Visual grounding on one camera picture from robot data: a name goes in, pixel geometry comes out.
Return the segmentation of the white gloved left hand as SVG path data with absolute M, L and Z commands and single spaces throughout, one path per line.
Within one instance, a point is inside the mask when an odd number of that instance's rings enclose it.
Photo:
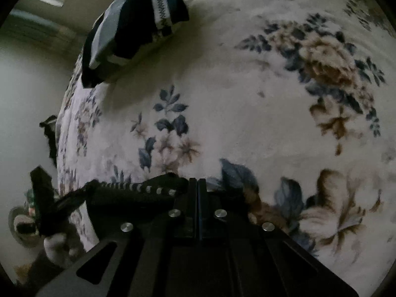
M 84 253 L 80 238 L 72 233 L 57 233 L 44 239 L 47 258 L 61 268 L 69 268 Z

